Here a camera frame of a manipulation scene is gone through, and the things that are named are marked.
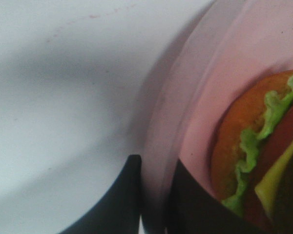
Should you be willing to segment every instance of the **tomato slice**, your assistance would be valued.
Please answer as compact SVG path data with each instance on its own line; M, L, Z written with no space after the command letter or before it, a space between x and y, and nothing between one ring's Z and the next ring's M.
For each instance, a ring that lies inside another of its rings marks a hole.
M244 219L269 233L273 233L273 228L265 215L260 200L255 194L254 188L292 141L293 106L284 115L264 145L258 158L257 165L251 173L250 185L245 194Z

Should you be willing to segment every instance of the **hamburger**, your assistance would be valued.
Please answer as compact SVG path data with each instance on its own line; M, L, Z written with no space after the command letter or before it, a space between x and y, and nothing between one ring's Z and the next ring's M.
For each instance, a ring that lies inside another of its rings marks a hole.
M231 104L212 150L211 182L238 216L293 234L293 70L260 79Z

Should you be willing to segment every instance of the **cheese slice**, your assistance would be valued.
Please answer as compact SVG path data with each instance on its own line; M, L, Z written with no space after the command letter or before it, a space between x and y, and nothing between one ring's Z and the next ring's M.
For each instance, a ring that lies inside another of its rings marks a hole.
M273 203L278 184L292 155L293 141L255 187L255 193L269 218L272 216Z

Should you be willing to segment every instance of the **black object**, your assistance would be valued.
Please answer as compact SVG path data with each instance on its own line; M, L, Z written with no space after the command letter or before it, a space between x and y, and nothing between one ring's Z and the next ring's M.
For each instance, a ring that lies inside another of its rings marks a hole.
M167 202L169 234L265 234L212 198L178 161Z
M137 234L139 231L141 157L128 157L104 197L61 234Z

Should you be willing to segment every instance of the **lettuce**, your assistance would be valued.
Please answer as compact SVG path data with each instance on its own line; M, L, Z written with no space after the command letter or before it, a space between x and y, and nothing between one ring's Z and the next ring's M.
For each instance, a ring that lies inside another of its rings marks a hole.
M288 80L291 91L280 99L276 91L269 91L265 95L266 111L264 113L264 126L259 133L252 129L244 129L241 132L240 148L245 153L245 158L237 162L235 174L237 189L235 194L222 200L222 204L238 216L243 215L243 197L249 183L249 174L257 164L260 145L274 130L284 114L293 103L293 75Z

